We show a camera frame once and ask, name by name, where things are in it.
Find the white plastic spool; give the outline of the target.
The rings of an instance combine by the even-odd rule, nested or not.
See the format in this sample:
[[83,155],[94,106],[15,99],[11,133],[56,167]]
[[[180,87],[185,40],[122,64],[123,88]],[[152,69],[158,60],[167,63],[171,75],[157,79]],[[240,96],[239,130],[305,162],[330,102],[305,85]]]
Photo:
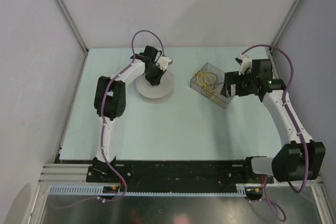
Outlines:
[[141,75],[136,78],[135,86],[140,93],[148,99],[161,99],[169,95],[174,89],[174,76],[166,71],[160,80],[160,83],[156,86],[151,85],[145,78],[145,75]]

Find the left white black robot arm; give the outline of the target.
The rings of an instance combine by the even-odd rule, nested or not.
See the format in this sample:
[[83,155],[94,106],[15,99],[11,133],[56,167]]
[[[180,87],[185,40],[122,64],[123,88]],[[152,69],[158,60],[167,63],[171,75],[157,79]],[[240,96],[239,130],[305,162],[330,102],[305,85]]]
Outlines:
[[92,160],[92,174],[110,182],[115,175],[121,177],[112,166],[113,154],[111,133],[117,120],[126,109],[126,89],[140,76],[152,87],[157,87],[173,60],[163,51],[146,46],[139,54],[134,53],[130,63],[114,77],[101,76],[98,79],[94,97],[94,108],[99,116],[100,140],[95,158]]

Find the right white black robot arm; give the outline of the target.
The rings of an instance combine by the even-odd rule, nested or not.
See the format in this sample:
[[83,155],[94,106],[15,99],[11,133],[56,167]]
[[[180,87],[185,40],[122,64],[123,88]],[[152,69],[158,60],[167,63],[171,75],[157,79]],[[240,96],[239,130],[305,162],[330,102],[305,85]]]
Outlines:
[[269,59],[236,58],[238,71],[224,75],[221,95],[244,97],[256,95],[269,111],[281,140],[281,149],[273,158],[249,157],[250,165],[242,169],[243,179],[254,183],[262,175],[278,182],[317,179],[325,156],[325,146],[316,142],[296,115],[282,79],[275,79]]

